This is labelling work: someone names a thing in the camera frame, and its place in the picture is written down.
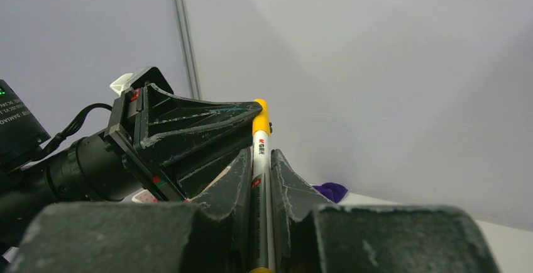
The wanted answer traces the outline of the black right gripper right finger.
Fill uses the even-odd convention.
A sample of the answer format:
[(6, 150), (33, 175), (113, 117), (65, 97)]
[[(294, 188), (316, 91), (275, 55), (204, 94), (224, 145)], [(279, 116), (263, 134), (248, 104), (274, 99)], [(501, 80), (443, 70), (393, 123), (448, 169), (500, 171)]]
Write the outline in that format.
[(498, 272), (474, 220), (445, 205), (339, 205), (271, 153), (279, 272)]

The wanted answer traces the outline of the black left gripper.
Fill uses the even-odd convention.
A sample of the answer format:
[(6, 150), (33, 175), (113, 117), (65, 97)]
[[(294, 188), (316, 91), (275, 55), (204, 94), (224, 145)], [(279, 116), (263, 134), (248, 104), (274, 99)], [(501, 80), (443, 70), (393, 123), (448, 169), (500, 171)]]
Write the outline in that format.
[(259, 102), (173, 95), (158, 67), (133, 72), (129, 83), (113, 103), (104, 140), (158, 202), (198, 195), (251, 146)]

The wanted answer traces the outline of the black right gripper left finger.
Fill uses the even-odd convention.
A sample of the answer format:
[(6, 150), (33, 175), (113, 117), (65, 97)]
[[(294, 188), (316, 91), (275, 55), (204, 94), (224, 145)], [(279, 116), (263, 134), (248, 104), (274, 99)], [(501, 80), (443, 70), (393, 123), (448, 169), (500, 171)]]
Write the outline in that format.
[(244, 272), (250, 180), (246, 148), (186, 203), (47, 206), (6, 272)]

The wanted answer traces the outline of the white marker pen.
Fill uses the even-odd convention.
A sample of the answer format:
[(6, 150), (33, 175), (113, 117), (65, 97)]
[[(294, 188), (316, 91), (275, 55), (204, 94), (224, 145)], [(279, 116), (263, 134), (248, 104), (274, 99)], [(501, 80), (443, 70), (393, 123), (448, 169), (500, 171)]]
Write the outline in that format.
[(253, 175), (250, 211), (250, 272), (275, 272), (272, 193), (270, 184), (270, 150), (268, 134), (253, 135)]

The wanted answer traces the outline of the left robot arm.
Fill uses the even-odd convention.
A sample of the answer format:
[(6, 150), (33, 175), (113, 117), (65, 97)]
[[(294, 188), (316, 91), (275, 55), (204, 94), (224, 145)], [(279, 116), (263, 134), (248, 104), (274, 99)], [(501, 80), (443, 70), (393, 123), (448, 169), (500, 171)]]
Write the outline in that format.
[[(116, 79), (112, 104), (90, 104), (50, 136), (1, 82), (1, 250), (17, 247), (32, 219), (61, 202), (120, 202), (146, 189), (159, 201), (203, 191), (252, 144), (256, 101), (210, 102), (176, 96), (157, 67)], [(107, 126), (61, 150), (93, 109)]]

